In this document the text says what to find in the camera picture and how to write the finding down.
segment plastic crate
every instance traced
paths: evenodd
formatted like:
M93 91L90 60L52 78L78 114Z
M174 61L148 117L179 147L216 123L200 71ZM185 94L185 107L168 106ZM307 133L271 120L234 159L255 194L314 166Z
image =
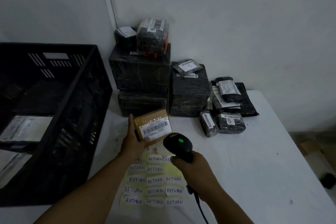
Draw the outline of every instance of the plastic crate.
M28 95L53 84L68 89L57 90L64 96L47 98L60 102L48 110L53 119L41 141L27 151L32 157L0 189L2 207L53 204L87 180L112 94L97 46L0 44L0 132L21 110L43 116L39 112L46 103Z

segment person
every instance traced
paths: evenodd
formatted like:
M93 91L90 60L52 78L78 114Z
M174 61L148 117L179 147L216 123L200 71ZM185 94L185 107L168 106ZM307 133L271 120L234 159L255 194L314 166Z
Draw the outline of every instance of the person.
M119 185L128 167L143 153L145 140L134 133L133 116L128 118L128 133L120 153L86 183L51 206L35 224L105 223ZM215 175L198 152L192 152L192 163L172 157L171 162L183 174L187 184L198 192L218 223L253 224L240 206L222 189Z

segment white table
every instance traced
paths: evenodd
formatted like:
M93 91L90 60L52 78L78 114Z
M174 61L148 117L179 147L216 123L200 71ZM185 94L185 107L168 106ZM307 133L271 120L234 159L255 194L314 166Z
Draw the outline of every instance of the white table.
M120 149L127 119L120 116L114 92L97 145L90 176ZM227 193L257 223L336 223L336 207L259 91L248 91L258 117L244 118L239 135L207 138L198 118L170 117L174 132L187 136L208 160ZM205 223L193 195L182 209L123 211L115 202L106 223ZM216 223L201 202L209 223ZM35 221L48 206L0 209L0 223Z

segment person's left hand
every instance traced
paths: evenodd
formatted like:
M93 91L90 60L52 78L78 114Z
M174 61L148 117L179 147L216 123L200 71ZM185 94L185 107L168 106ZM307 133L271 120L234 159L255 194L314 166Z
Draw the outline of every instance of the person's left hand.
M134 132L133 115L128 117L128 132L121 145L120 154L125 156L130 161L137 160L145 148L146 140L138 141Z

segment barcode scanner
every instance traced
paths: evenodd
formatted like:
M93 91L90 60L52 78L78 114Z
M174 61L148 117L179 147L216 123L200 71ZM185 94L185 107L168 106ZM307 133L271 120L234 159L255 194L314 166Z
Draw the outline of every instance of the barcode scanner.
M175 154L185 162L187 163L193 162L193 154L191 153L193 150L193 144L186 136L180 133L171 133L168 136L166 136L165 139L163 140L163 146L172 154ZM205 222L209 224L201 209L200 199L197 191L195 191L189 185L187 185L187 190L189 194L194 194L198 208L201 211Z

